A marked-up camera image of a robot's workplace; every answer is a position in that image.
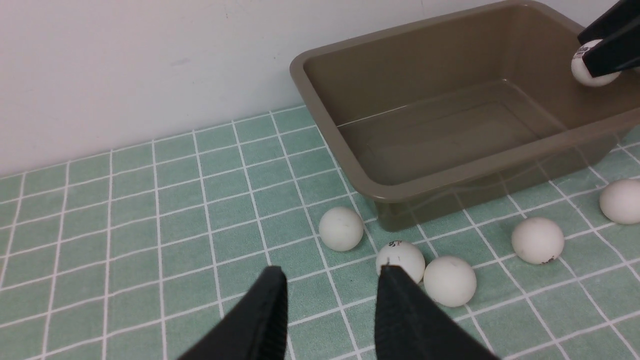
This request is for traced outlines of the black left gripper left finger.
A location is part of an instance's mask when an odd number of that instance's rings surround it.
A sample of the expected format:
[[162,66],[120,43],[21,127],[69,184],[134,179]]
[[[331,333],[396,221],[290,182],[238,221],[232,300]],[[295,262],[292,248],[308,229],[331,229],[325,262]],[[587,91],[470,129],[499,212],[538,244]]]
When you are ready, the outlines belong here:
[[267,266],[223,319],[181,360],[283,360],[288,335],[287,278]]

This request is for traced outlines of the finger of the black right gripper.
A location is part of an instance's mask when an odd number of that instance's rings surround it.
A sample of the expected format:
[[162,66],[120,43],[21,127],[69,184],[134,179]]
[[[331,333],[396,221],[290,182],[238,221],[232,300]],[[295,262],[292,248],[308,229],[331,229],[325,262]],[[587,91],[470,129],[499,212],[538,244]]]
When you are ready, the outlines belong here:
[[616,30],[588,50],[582,57],[593,78],[640,66],[640,19]]
[[603,40],[639,18],[639,0],[618,0],[610,9],[583,29],[577,39],[580,44]]

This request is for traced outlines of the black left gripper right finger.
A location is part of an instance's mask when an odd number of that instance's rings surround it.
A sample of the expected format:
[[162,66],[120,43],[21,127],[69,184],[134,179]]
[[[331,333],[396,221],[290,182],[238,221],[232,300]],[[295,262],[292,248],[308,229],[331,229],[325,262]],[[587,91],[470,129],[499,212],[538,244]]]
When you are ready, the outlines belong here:
[[378,278],[374,319],[378,360],[496,360],[396,265]]

